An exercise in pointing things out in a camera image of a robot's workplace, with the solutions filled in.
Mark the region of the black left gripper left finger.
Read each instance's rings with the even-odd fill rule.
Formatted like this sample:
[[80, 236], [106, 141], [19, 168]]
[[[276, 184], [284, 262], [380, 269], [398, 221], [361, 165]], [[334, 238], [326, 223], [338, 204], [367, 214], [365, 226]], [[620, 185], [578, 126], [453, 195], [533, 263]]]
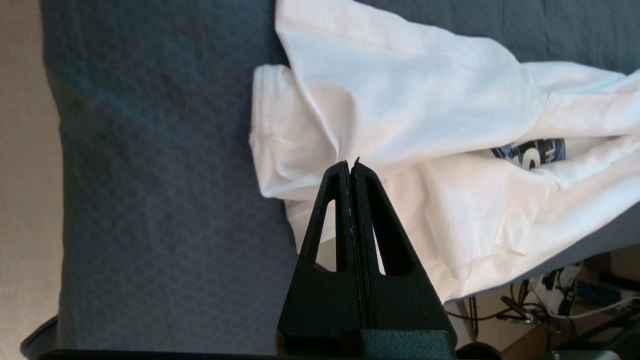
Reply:
[[[336, 271], [316, 266], [322, 231], [334, 203]], [[338, 162], [324, 173], [277, 326], [280, 357], [333, 357], [343, 336], [360, 330], [350, 171]]]

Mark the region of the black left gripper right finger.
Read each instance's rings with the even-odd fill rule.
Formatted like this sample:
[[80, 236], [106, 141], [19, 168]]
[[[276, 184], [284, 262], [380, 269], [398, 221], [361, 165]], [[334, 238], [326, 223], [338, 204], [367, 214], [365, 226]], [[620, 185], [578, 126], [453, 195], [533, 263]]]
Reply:
[[454, 359], [457, 335], [402, 223], [369, 167], [350, 171], [364, 359]]

